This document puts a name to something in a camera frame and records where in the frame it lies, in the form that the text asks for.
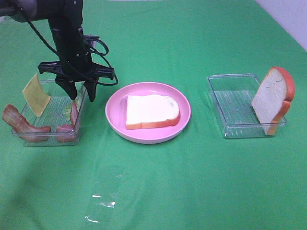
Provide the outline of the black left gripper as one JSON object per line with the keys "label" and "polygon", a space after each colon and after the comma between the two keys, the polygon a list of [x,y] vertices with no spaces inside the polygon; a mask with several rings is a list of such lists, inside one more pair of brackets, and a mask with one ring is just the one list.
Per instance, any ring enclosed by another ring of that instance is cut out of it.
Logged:
{"label": "black left gripper", "polygon": [[[38,65],[40,73],[49,72],[59,75],[66,80],[55,80],[55,83],[60,86],[70,97],[75,100],[77,90],[74,82],[85,81],[84,86],[88,92],[90,102],[93,102],[96,97],[96,87],[99,78],[114,79],[114,68],[104,57],[104,54],[96,51],[88,51],[85,55],[85,62],[79,59],[74,62],[66,60],[61,53],[55,53],[59,57],[59,61],[42,62]],[[92,61],[92,54],[99,55],[108,66],[103,66]]]}

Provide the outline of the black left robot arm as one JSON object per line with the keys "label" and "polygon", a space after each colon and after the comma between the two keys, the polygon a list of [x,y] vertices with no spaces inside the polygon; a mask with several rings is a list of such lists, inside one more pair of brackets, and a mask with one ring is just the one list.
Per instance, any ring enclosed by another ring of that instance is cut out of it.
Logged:
{"label": "black left robot arm", "polygon": [[[77,96],[77,82],[84,83],[91,102],[95,100],[97,85],[102,84],[100,78],[112,80],[112,86],[118,83],[110,63],[103,66],[92,61],[92,54],[105,59],[109,50],[99,36],[83,33],[82,0],[2,0],[0,15],[28,23],[41,41],[58,56],[58,61],[40,63],[38,70],[55,74],[55,83],[72,100]],[[39,20],[48,21],[55,47],[51,47],[33,25]]]}

